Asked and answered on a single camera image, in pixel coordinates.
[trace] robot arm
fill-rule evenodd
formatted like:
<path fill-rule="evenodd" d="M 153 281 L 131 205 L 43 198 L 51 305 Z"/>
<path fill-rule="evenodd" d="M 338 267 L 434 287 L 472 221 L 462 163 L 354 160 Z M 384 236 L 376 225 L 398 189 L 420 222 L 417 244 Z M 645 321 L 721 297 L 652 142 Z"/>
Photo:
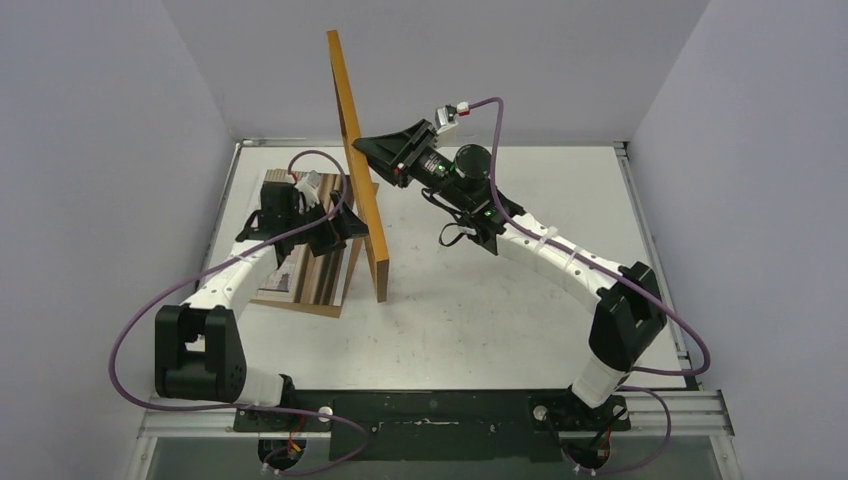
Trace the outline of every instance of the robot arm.
<path fill-rule="evenodd" d="M 469 240 L 494 255 L 527 265 L 560 285 L 594 315 L 589 335 L 592 356 L 572 384 L 571 392 L 589 408 L 597 408 L 628 375 L 667 320 L 625 285 L 547 243 L 556 241 L 577 250 L 572 242 L 557 236 L 553 228 L 547 229 L 520 205 L 497 192 L 510 218 L 542 236 L 542 240 L 532 240 L 507 223 L 494 206 L 489 152 L 479 145 L 465 145 L 451 161 L 436 150 L 436 137 L 446 128 L 455 129 L 458 111 L 447 107 L 437 111 L 438 128 L 421 120 L 402 132 L 357 139 L 353 146 L 365 154 L 371 169 L 390 184 L 405 188 L 412 180 L 420 182 L 424 198 L 447 211 Z M 627 268 L 586 251 L 581 254 L 659 295 L 654 272 L 646 265 L 637 262 Z"/>
<path fill-rule="evenodd" d="M 251 297 L 295 245 L 308 244 L 315 256 L 345 247 L 368 227 L 347 206 L 341 213 L 301 235 L 242 256 L 252 247 L 325 215 L 318 201 L 320 176 L 314 172 L 294 183 L 265 182 L 260 209 L 236 237 L 229 258 L 240 261 L 207 279 L 180 305 L 163 306 L 155 320 L 156 392 L 162 397 L 277 406 L 293 391 L 291 378 L 247 365 L 236 319 Z M 343 201 L 338 192 L 333 203 Z M 200 336 L 205 351 L 187 348 Z"/>

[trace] gray wall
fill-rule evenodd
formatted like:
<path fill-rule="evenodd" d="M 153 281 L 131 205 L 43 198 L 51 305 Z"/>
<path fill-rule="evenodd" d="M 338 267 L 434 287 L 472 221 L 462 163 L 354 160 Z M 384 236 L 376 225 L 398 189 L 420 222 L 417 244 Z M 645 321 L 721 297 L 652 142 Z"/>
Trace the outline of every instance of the gray wall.
<path fill-rule="evenodd" d="M 158 0 L 47 3 L 0 5 L 0 476 L 122 478 L 142 411 L 109 349 L 200 266 L 232 141 Z"/>
<path fill-rule="evenodd" d="M 848 477 L 846 19 L 713 0 L 630 148 L 749 479 Z"/>
<path fill-rule="evenodd" d="M 504 139 L 538 144 L 631 138 L 708 2 L 164 3 L 238 137 L 338 137 L 324 33 L 338 29 L 364 133 L 501 95 Z M 483 115 L 462 133 L 492 128 Z"/>

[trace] white connector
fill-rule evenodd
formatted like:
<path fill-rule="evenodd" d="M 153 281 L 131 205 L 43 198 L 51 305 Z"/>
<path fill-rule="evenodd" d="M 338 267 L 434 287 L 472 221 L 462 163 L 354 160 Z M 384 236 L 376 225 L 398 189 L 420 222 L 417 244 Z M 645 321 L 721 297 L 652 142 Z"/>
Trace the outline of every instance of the white connector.
<path fill-rule="evenodd" d="M 320 203 L 318 198 L 318 187 L 321 185 L 321 174 L 312 170 L 306 175 L 303 175 L 297 180 L 294 188 L 303 194 L 303 199 L 306 205 L 304 209 L 309 210 L 316 204 Z"/>

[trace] wooden board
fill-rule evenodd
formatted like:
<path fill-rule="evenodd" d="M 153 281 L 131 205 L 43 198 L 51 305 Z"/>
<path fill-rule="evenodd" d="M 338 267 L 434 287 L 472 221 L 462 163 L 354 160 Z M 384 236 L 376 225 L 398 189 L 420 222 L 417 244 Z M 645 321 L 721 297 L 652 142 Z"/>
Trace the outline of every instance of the wooden board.
<path fill-rule="evenodd" d="M 365 155 L 353 148 L 353 141 L 362 136 L 353 92 L 347 76 L 347 66 L 342 53 L 339 32 L 327 32 L 330 47 L 330 64 L 333 68 L 333 83 L 336 89 L 336 103 L 339 107 L 339 126 L 341 127 L 345 157 L 350 169 L 353 196 L 358 207 L 359 217 L 368 225 L 368 237 L 365 239 L 365 252 L 371 269 L 371 280 L 378 302 L 385 302 L 389 285 L 389 248 L 383 232 L 383 222 L 377 207 L 377 194 L 371 181 L 371 171 Z"/>

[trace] white tabletop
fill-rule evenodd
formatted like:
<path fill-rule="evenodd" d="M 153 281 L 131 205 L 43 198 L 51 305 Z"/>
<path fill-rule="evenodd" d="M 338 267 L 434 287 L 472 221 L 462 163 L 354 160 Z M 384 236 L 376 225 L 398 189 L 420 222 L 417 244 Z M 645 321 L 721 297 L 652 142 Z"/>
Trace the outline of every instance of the white tabletop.
<path fill-rule="evenodd" d="M 210 259 L 220 262 L 246 218 L 260 172 L 302 148 L 245 147 Z M 344 165 L 341 147 L 322 148 Z M 444 149 L 453 155 L 455 149 Z M 610 260 L 647 262 L 611 147 L 502 147 L 500 190 L 560 235 Z M 333 171 L 304 158 L 299 170 Z M 417 185 L 383 183 L 377 200 L 391 258 L 389 300 L 378 304 L 364 250 L 341 318 L 253 305 L 239 318 L 251 366 L 286 373 L 300 389 L 564 388 L 589 355 L 591 315 L 561 289 L 470 241 L 437 243 L 451 221 Z M 666 327 L 643 365 L 679 369 Z M 680 377 L 634 374 L 628 384 L 683 387 Z"/>

